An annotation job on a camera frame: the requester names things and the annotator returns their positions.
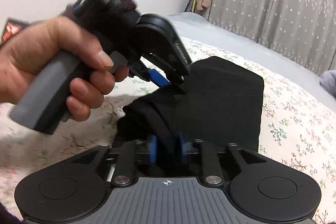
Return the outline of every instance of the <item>hand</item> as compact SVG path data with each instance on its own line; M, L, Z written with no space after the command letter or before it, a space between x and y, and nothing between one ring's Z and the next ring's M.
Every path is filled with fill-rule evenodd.
M90 83L76 78L70 83L67 107L76 121L85 121L91 108L104 102L115 82L128 76L128 68L119 68L114 76L109 70L111 58L102 50L97 37L64 16L28 27L12 37L0 49L0 102L16 104L34 77L60 50L65 49L94 68Z

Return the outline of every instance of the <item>gray curtain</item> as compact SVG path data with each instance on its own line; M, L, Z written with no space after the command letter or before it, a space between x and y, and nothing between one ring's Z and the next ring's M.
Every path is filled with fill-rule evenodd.
M202 15L318 75L336 69L336 0L211 0Z

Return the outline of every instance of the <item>pinky finger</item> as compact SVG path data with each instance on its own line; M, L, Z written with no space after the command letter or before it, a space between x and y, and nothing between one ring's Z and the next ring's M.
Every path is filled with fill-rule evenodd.
M74 96L68 97L67 107L70 110L73 119L78 122L86 121L91 114L90 107Z

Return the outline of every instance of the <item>black cloth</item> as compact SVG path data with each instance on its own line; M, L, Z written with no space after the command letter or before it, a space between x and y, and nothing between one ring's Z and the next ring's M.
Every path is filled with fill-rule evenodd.
M261 76L230 61L197 61L179 87L162 87L123 108L114 146L152 134L171 146L181 133L189 141L234 142L258 151L263 89Z

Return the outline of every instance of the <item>metal bolt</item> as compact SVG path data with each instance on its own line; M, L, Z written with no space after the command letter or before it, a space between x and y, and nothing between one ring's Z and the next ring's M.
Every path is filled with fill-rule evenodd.
M116 176L114 182L117 184L126 184L130 182L130 178L127 176Z
M222 179L219 176L208 176L205 181L209 184L218 184L222 182Z

